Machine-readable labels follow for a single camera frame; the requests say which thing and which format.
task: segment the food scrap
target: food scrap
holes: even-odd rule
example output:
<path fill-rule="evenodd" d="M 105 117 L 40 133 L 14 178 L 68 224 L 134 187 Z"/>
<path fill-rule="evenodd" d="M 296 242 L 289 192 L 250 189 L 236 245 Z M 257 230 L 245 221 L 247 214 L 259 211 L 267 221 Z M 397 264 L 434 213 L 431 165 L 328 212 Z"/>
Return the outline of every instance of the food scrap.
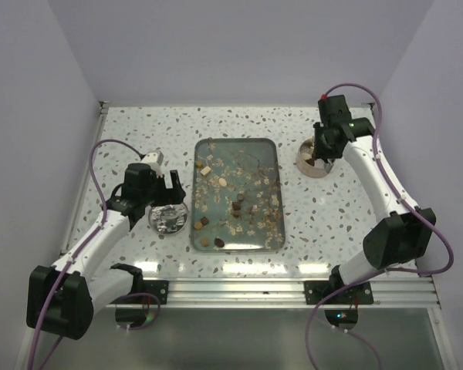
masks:
<path fill-rule="evenodd" d="M 231 202 L 231 208 L 233 208 L 233 210 L 241 210 L 242 205 L 240 202 Z"/>
<path fill-rule="evenodd" d="M 308 161 L 312 159 L 312 156 L 308 153 L 302 153 L 302 159 Z"/>
<path fill-rule="evenodd" d="M 215 246 L 219 248 L 223 248 L 225 246 L 225 242 L 221 240 L 219 237 L 215 238 Z"/>
<path fill-rule="evenodd" d="M 206 166 L 201 170 L 201 175 L 206 177 L 211 172 L 210 166 Z"/>

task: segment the metal extrusion frame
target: metal extrusion frame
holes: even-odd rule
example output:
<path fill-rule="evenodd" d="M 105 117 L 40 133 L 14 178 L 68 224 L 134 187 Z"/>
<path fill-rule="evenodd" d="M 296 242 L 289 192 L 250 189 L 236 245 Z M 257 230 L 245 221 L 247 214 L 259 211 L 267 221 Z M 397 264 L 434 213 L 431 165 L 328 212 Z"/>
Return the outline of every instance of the metal extrusion frame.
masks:
<path fill-rule="evenodd" d="M 168 279 L 166 308 L 268 308 L 312 309 L 306 304 L 306 279 Z M 374 304 L 360 309 L 439 308 L 438 296 L 429 277 L 370 281 Z M 119 304 L 118 307 L 137 307 Z M 346 305 L 329 305 L 345 308 Z"/>

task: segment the cable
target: cable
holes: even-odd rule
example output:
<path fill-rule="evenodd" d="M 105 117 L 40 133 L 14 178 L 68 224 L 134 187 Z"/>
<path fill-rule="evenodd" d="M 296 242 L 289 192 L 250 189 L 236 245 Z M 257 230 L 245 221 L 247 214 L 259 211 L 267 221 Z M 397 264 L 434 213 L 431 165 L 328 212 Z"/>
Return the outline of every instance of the cable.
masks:
<path fill-rule="evenodd" d="M 383 115 L 382 105 L 381 105 L 380 100 L 377 97 L 377 95 L 374 92 L 372 92 L 370 89 L 365 87 L 365 86 L 359 85 L 357 83 L 346 82 L 346 83 L 340 83 L 339 85 L 336 85 L 336 86 L 332 87 L 331 89 L 329 89 L 325 94 L 323 94 L 321 99 L 325 99 L 333 90 L 338 89 L 340 87 L 345 87 L 345 86 L 351 86 L 351 87 L 356 87 L 358 89 L 362 89 L 363 91 L 369 93 L 369 95 L 372 96 L 372 98 L 376 102 L 376 105 L 377 105 L 376 129 L 374 131 L 374 135 L 373 135 L 373 139 L 372 139 L 372 151 L 373 151 L 374 156 L 375 156 L 376 153 L 379 153 L 379 148 L 377 147 L 377 139 L 379 137 L 380 126 L 381 126 L 382 115 Z M 391 178 L 387 174 L 387 171 L 384 168 L 384 165 L 382 164 L 380 158 L 376 157 L 376 164 L 377 164 L 377 167 L 379 168 L 379 171 L 382 174 L 384 180 L 386 181 L 387 185 L 389 186 L 391 191 L 394 193 L 394 195 L 397 197 L 397 199 L 401 202 L 401 204 L 403 204 L 405 206 L 405 208 L 407 208 L 421 223 L 423 223 L 434 234 L 436 234 L 439 237 L 439 239 L 441 239 L 442 243 L 446 247 L 446 251 L 448 252 L 448 262 L 444 267 L 441 267 L 441 268 L 438 268 L 438 269 L 435 269 L 435 270 L 421 270 L 421 269 L 405 268 L 405 267 L 390 267 L 390 268 L 387 268 L 386 270 L 375 271 L 375 272 L 373 272 L 371 274 L 368 274 L 368 275 L 366 275 L 366 276 L 352 282 L 351 284 L 348 284 L 348 285 L 345 285 L 345 286 L 341 287 L 340 289 L 334 291 L 333 293 L 327 295 L 325 298 L 323 298 L 321 301 L 319 301 L 319 303 L 316 304 L 315 308 L 312 310 L 312 313 L 310 314 L 309 319 L 307 320 L 307 325 L 306 325 L 306 330 L 305 330 L 305 343 L 306 343 L 307 355 L 309 356 L 309 360 L 310 360 L 311 364 L 313 365 L 313 367 L 316 370 L 319 370 L 319 366 L 317 365 L 316 360 L 315 360 L 315 358 L 314 358 L 314 356 L 312 354 L 312 351 L 310 350 L 311 345 L 310 345 L 309 330 L 310 330 L 310 326 L 312 324 L 312 321 L 315 318 L 316 313 L 317 313 L 317 311 L 319 310 L 319 308 L 320 308 L 320 306 L 322 304 L 326 303 L 329 299 L 331 299 L 333 297 L 336 297 L 339 293 L 342 293 L 342 292 L 344 292 L 344 291 L 346 291 L 346 290 L 348 290 L 348 289 L 350 289 L 350 288 L 352 288 L 352 287 L 354 287 L 354 286 L 356 286 L 358 284 L 362 284 L 363 282 L 365 282 L 367 280 L 375 278 L 376 276 L 379 276 L 379 275 L 383 274 L 385 271 L 403 271 L 403 272 L 411 272 L 411 273 L 414 273 L 414 274 L 426 274 L 426 275 L 427 274 L 442 274 L 443 272 L 446 272 L 447 270 L 449 270 L 451 268 L 451 266 L 453 265 L 453 263 L 455 262 L 455 254 L 453 252 L 453 249 L 452 249 L 451 245 L 449 244 L 449 241 L 443 235 L 443 233 L 440 232 L 439 229 L 436 228 L 436 226 L 434 226 L 429 221 L 427 221 L 425 218 L 423 218 L 410 204 L 408 204 L 408 202 L 406 200 L 402 199 L 402 196 L 401 196 L 400 192 L 398 191 L 398 189 L 394 186 L 393 182 L 391 181 Z M 382 363 L 380 355 L 377 352 L 377 350 L 375 349 L 375 347 L 372 346 L 372 344 L 369 343 L 362 336 L 360 336 L 360 335 L 358 335 L 356 333 L 352 333 L 352 332 L 350 332 L 350 334 L 353 335 L 354 337 L 357 337 L 358 339 L 360 339 L 361 341 L 363 341 L 364 343 L 366 343 L 369 346 L 370 350 L 376 356 L 378 368 L 381 370 L 383 368 L 383 363 Z"/>
<path fill-rule="evenodd" d="M 43 368 L 46 366 L 46 363 L 48 362 L 49 358 L 52 357 L 53 352 L 56 350 L 56 348 L 59 346 L 60 342 L 62 341 L 63 336 L 60 335 L 55 343 L 53 343 L 52 347 L 49 349 L 48 353 L 46 354 L 45 358 L 41 362 L 41 365 L 38 367 L 38 370 L 43 370 Z"/>
<path fill-rule="evenodd" d="M 79 253 L 84 249 L 84 247 L 96 236 L 96 234 L 98 234 L 98 232 L 101 230 L 102 226 L 106 222 L 106 218 L 108 217 L 108 212 L 107 212 L 107 209 L 106 209 L 106 200 L 105 200 L 105 197 L 103 195 L 103 191 L 101 191 L 100 184 L 98 183 L 98 180 L 96 179 L 96 174 L 94 173 L 94 155 L 96 153 L 96 149 L 98 149 L 98 147 L 103 145 L 104 143 L 122 144 L 122 145 L 126 146 L 127 148 L 133 150 L 139 157 L 144 157 L 144 155 L 141 154 L 137 149 L 133 148 L 131 145 L 129 145 L 129 144 L 123 142 L 123 141 L 120 141 L 120 140 L 105 139 L 105 140 L 99 141 L 98 143 L 96 143 L 93 146 L 93 148 L 91 149 L 91 152 L 90 152 L 90 157 L 89 157 L 89 169 L 90 169 L 91 177 L 93 178 L 94 187 L 98 191 L 98 194 L 100 195 L 100 198 L 101 198 L 101 206 L 103 208 L 103 216 L 101 217 L 100 225 L 97 226 L 93 230 L 93 232 L 91 234 L 89 234 L 86 237 L 86 239 L 83 240 L 81 245 L 79 245 L 79 247 L 74 251 L 74 253 L 72 254 L 72 260 L 75 260 L 77 258 L 77 256 L 79 255 Z M 49 304 L 51 303 L 51 301 L 53 299 L 53 295 L 55 294 L 56 289 L 60 285 L 60 282 L 62 281 L 63 277 L 65 276 L 65 274 L 67 273 L 67 271 L 69 270 L 71 265 L 72 265 L 72 262 L 66 263 L 65 267 L 62 269 L 59 276 L 57 277 L 57 279 L 53 283 L 52 288 L 50 289 L 48 295 L 46 296 L 45 303 L 43 304 L 43 307 L 41 308 L 41 311 L 39 312 L 38 321 L 36 322 L 36 327 L 35 327 L 35 330 L 34 330 L 34 335 L 32 336 L 31 348 L 29 350 L 29 359 L 28 359 L 28 367 L 27 367 L 28 370 L 33 370 L 33 367 L 34 367 L 34 357 L 35 357 L 35 354 L 36 354 L 36 349 L 38 347 L 39 335 L 41 333 L 41 327 L 42 327 L 43 322 L 45 321 L 46 311 L 48 310 Z M 49 358 L 49 356 L 52 355 L 53 351 L 55 351 L 55 349 L 58 346 L 58 344 L 60 343 L 60 341 L 61 341 L 61 339 L 57 339 L 57 341 L 53 345 L 52 349 L 50 349 L 50 352 L 48 353 L 47 358 Z"/>

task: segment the metal bowl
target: metal bowl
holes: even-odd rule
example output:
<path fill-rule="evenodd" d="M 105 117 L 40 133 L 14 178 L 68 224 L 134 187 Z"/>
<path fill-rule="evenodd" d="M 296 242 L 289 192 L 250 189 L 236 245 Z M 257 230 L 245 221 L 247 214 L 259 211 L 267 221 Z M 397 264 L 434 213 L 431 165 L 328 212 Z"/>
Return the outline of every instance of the metal bowl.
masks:
<path fill-rule="evenodd" d="M 149 226 L 159 235 L 173 235 L 187 224 L 188 208 L 182 204 L 152 207 L 149 211 Z"/>
<path fill-rule="evenodd" d="M 314 166 L 307 163 L 303 157 L 303 153 L 308 153 L 312 156 L 314 148 L 314 142 L 311 139 L 307 139 L 302 143 L 299 148 L 299 151 L 296 154 L 296 166 L 301 173 L 308 177 L 320 178 L 325 177 L 334 166 L 334 160 L 328 160 L 327 162 L 323 160 L 314 160 Z"/>

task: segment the white wall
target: white wall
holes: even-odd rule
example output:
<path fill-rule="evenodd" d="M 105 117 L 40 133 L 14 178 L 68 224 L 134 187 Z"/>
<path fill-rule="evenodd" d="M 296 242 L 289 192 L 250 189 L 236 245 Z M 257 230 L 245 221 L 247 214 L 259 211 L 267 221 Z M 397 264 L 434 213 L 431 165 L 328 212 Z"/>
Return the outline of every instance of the white wall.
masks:
<path fill-rule="evenodd" d="M 313 104 L 346 81 L 381 93 L 432 3 L 49 1 L 99 100 L 251 105 Z"/>
<path fill-rule="evenodd" d="M 21 344 L 29 274 L 61 248 L 97 107 L 46 0 L 0 0 L 0 369 Z"/>
<path fill-rule="evenodd" d="M 384 90 L 382 143 L 391 163 L 455 247 L 436 276 L 446 325 L 463 368 L 463 0 L 435 0 Z M 425 267 L 446 261 L 433 237 Z"/>

